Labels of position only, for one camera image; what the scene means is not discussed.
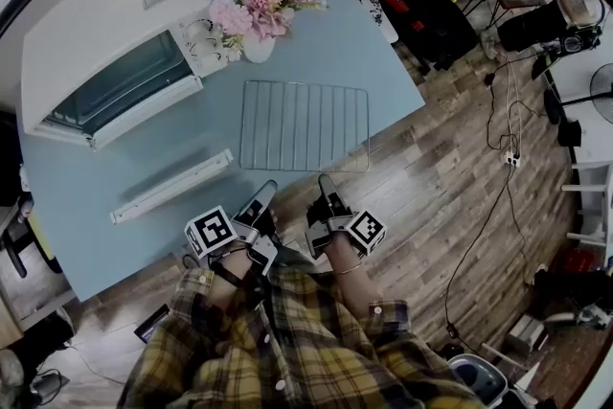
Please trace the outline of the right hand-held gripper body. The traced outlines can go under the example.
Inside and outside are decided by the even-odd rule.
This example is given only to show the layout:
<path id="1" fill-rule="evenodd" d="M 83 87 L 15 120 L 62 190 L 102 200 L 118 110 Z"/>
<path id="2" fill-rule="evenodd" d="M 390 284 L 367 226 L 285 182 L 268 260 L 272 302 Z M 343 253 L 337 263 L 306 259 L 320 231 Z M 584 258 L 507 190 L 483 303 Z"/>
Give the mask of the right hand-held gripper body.
<path id="1" fill-rule="evenodd" d="M 314 259 L 323 254 L 335 234 L 347 235 L 360 257 L 370 256 L 385 239 L 387 226 L 368 210 L 318 219 L 306 230 L 306 241 Z"/>

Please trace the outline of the wire oven rack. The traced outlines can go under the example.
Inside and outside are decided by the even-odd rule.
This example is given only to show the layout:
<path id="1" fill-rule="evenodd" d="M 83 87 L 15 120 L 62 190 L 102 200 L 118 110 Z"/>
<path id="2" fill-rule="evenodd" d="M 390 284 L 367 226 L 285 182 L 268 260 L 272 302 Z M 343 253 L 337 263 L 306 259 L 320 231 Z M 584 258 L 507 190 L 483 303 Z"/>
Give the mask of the wire oven rack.
<path id="1" fill-rule="evenodd" d="M 244 83 L 239 164 L 246 170 L 366 172 L 370 136 L 369 95 L 363 89 Z"/>

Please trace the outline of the white toaster oven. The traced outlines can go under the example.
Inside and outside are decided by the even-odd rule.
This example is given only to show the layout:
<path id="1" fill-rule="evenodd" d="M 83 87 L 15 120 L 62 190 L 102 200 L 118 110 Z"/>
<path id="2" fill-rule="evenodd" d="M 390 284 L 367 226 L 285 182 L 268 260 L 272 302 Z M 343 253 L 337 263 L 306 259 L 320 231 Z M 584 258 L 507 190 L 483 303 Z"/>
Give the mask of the white toaster oven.
<path id="1" fill-rule="evenodd" d="M 84 180 L 112 184 L 126 134 L 227 66 L 211 2 L 61 0 L 24 37 L 24 131 L 79 146 Z"/>

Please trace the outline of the person's right forearm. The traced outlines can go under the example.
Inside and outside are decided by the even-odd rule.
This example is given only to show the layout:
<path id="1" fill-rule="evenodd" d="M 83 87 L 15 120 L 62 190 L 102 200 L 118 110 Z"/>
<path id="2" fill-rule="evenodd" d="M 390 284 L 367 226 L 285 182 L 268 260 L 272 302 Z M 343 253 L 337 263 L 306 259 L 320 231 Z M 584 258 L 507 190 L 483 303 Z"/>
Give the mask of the person's right forearm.
<path id="1" fill-rule="evenodd" d="M 347 235 L 335 234 L 325 254 L 334 270 L 345 270 L 362 263 Z M 368 275 L 363 265 L 345 276 L 334 278 L 340 288 L 344 304 L 356 319 L 369 316 L 370 305 L 382 300 L 381 294 Z"/>

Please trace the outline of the person's right hand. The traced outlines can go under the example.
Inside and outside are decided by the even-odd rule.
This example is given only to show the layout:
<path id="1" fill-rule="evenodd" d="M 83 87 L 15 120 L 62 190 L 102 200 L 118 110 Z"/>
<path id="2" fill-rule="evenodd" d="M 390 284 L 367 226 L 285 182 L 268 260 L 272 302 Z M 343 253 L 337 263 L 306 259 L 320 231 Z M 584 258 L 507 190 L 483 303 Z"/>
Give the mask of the person's right hand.
<path id="1" fill-rule="evenodd" d="M 315 223 L 325 223 L 333 216 L 329 203 L 323 196 L 315 200 L 307 209 L 306 219 L 308 227 L 312 227 Z"/>

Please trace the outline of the person's left hand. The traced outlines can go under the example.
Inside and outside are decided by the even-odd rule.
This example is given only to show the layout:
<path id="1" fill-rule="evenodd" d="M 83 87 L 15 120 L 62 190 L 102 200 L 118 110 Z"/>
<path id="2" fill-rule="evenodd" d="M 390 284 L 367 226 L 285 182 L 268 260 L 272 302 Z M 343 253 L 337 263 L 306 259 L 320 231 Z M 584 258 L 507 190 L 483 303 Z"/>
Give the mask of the person's left hand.
<path id="1" fill-rule="evenodd" d="M 283 244 L 277 233 L 277 218 L 270 208 L 267 208 L 260 217 L 261 234 L 268 237 L 277 248 Z"/>

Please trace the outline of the black wristband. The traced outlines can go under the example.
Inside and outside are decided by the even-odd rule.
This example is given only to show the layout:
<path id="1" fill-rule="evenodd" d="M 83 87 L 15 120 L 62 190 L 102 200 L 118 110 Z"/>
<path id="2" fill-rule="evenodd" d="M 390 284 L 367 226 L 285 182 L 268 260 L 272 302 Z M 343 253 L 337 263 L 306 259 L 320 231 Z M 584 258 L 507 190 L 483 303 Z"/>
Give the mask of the black wristband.
<path id="1" fill-rule="evenodd" d="M 242 288 L 243 280 L 227 269 L 220 261 L 211 264 L 210 269 L 220 278 L 235 288 Z"/>

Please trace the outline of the black rectangular device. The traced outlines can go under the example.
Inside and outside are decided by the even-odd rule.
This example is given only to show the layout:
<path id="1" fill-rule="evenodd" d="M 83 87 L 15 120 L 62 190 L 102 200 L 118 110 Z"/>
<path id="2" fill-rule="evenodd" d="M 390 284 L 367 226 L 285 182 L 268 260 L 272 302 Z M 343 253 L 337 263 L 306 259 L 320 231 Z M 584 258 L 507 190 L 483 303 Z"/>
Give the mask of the black rectangular device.
<path id="1" fill-rule="evenodd" d="M 169 313 L 168 306 L 163 304 L 135 329 L 134 334 L 146 344 L 157 326 L 168 317 Z"/>

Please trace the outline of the yellow plaid shirt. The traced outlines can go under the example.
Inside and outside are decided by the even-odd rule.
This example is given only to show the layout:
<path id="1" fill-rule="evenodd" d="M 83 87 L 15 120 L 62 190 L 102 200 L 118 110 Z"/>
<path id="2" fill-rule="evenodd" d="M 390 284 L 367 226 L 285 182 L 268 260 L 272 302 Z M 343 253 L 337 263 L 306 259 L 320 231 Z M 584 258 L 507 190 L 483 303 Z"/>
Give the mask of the yellow plaid shirt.
<path id="1" fill-rule="evenodd" d="M 411 328 L 404 301 L 343 304 L 329 273 L 275 268 L 230 307 L 187 271 L 118 409 L 485 409 Z"/>

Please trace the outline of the chair with yellow seat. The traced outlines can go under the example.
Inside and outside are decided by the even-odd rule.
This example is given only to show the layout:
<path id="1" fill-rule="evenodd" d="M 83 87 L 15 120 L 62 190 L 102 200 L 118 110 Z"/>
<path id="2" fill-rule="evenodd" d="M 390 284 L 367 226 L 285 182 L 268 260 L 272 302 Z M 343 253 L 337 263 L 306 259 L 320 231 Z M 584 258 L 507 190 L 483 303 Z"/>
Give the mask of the chair with yellow seat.
<path id="1" fill-rule="evenodd" d="M 11 236 L 11 229 L 17 225 L 23 226 L 26 232 L 14 239 Z M 44 237 L 38 217 L 34 212 L 34 202 L 31 199 L 17 200 L 0 222 L 0 250 L 7 252 L 12 266 L 22 279 L 27 277 L 28 270 L 20 254 L 31 244 L 36 246 L 40 256 L 54 273 L 62 273 L 62 268 L 48 240 Z"/>

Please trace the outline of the grey white plastic chair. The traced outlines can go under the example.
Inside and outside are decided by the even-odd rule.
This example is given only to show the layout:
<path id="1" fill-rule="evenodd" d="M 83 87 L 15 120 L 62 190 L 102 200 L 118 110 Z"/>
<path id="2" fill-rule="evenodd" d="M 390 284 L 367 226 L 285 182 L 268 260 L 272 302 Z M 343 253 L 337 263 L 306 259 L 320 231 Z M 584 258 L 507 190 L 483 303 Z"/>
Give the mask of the grey white plastic chair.
<path id="1" fill-rule="evenodd" d="M 448 365 L 487 409 L 498 405 L 509 390 L 505 376 L 480 356 L 471 353 L 458 354 L 448 361 Z"/>

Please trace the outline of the spotted white cushion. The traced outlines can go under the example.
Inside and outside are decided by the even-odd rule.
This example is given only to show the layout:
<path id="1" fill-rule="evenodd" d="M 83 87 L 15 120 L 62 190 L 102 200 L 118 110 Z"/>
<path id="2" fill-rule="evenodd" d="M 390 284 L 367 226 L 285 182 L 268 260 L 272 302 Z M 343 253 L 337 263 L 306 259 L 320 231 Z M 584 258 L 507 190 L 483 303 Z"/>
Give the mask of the spotted white cushion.
<path id="1" fill-rule="evenodd" d="M 358 0 L 358 2 L 368 11 L 387 41 L 390 44 L 398 42 L 398 34 L 382 9 L 379 0 Z"/>

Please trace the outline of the pink flowers in white vase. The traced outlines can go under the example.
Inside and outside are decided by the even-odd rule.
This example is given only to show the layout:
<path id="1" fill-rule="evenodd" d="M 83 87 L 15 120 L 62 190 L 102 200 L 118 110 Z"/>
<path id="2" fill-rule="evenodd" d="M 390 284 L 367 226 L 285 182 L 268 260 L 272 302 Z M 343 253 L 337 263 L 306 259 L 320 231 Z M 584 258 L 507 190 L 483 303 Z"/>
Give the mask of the pink flowers in white vase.
<path id="1" fill-rule="evenodd" d="M 263 63 L 276 41 L 291 34 L 297 12 L 327 7 L 326 0 L 213 0 L 208 15 L 228 61 Z"/>

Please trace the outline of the red box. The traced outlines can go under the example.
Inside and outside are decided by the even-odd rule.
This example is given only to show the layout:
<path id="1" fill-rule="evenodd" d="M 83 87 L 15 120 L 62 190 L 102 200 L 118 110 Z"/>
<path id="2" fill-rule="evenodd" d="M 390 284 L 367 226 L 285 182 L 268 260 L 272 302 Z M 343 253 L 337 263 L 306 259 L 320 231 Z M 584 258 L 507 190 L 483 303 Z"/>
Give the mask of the red box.
<path id="1" fill-rule="evenodd" d="M 602 251 L 596 249 L 569 248 L 558 255 L 556 271 L 585 273 L 602 267 Z"/>

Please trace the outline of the black standing fan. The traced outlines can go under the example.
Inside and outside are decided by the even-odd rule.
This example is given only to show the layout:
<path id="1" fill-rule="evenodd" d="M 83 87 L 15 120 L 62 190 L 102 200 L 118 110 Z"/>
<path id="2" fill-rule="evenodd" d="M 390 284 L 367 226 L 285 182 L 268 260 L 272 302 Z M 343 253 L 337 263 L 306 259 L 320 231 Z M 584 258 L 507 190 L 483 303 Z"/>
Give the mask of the black standing fan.
<path id="1" fill-rule="evenodd" d="M 613 63 L 603 65 L 593 74 L 589 93 L 587 97 L 561 102 L 552 89 L 546 90 L 543 102 L 549 121 L 558 125 L 566 106 L 590 102 L 606 121 L 613 124 Z"/>

